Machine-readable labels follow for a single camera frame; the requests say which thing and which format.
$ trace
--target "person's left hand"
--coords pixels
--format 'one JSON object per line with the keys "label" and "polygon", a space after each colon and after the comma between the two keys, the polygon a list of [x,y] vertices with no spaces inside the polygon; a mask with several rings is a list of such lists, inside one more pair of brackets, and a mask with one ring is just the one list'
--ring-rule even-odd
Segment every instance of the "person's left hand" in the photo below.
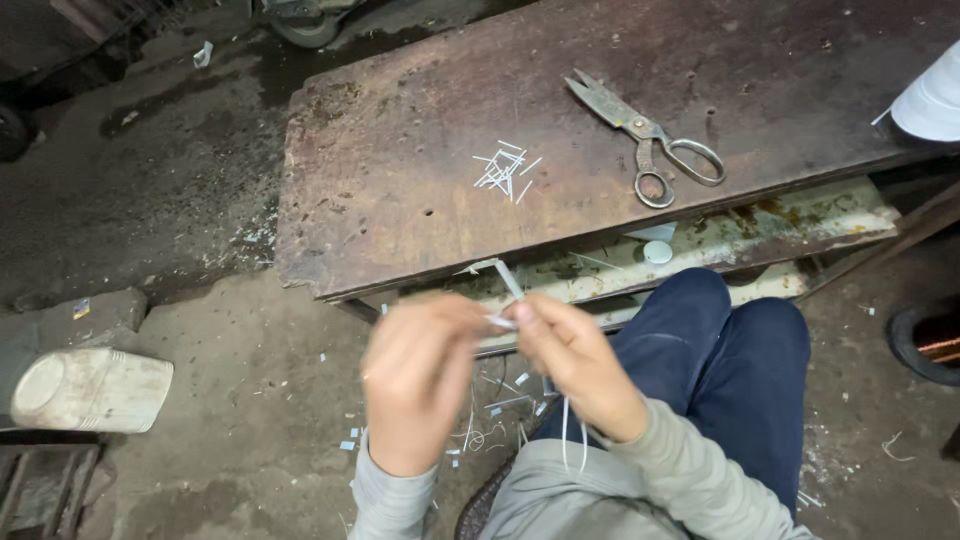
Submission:
{"label": "person's left hand", "polygon": [[496,333],[480,305],[456,295],[392,307],[361,364],[370,457],[395,477],[430,470],[469,384],[479,336]]}

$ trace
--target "gray sleeve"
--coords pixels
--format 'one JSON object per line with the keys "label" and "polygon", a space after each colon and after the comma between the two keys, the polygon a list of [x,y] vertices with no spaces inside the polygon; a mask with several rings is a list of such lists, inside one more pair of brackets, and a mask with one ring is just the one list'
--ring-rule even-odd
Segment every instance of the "gray sleeve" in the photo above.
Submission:
{"label": "gray sleeve", "polygon": [[367,441],[364,433],[353,479],[357,519],[350,540],[423,538],[423,518],[437,481],[437,466],[418,477],[392,477],[373,463]]}
{"label": "gray sleeve", "polygon": [[717,443],[660,400],[645,400],[648,430],[637,440],[604,446],[639,465],[649,499],[691,532],[708,540],[815,538],[795,527],[773,491],[727,459]]}

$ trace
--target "scissor blade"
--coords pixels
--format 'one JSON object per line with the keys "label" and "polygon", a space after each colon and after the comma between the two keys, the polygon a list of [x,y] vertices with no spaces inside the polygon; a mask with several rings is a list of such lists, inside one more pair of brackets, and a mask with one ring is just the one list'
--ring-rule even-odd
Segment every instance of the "scissor blade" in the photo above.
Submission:
{"label": "scissor blade", "polygon": [[616,94],[604,88],[603,85],[588,74],[576,68],[574,68],[574,71],[586,85],[578,83],[568,77],[564,77],[564,80],[566,80],[566,83],[570,85],[570,89],[573,90],[573,93],[577,94],[577,97],[579,97],[581,101],[603,117],[604,120],[607,120],[610,125],[619,128],[630,122],[637,115],[637,112],[632,107],[623,103],[623,100],[617,97]]}

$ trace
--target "workbench top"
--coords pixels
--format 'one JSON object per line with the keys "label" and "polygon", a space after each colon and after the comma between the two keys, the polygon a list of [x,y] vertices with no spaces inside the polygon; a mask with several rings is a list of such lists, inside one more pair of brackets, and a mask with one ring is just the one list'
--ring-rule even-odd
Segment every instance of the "workbench top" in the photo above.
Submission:
{"label": "workbench top", "polygon": [[[353,298],[955,151],[870,122],[958,37],[951,0],[544,0],[344,66],[291,100],[277,269]],[[642,205],[636,144],[574,97],[574,67],[713,148],[727,180],[696,184],[655,147],[676,201]],[[473,186],[498,139],[542,157],[519,204]]]}

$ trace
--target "hand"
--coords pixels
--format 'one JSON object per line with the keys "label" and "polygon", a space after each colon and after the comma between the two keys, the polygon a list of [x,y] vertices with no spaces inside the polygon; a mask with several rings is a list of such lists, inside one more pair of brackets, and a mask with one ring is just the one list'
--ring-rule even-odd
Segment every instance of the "hand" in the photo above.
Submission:
{"label": "hand", "polygon": [[361,364],[370,457],[387,474],[430,470],[469,384],[486,310],[455,295],[393,307],[373,329]]}
{"label": "hand", "polygon": [[507,308],[517,348],[560,387],[581,420],[616,442],[647,430],[647,409],[607,337],[590,316],[559,300],[528,294]]}

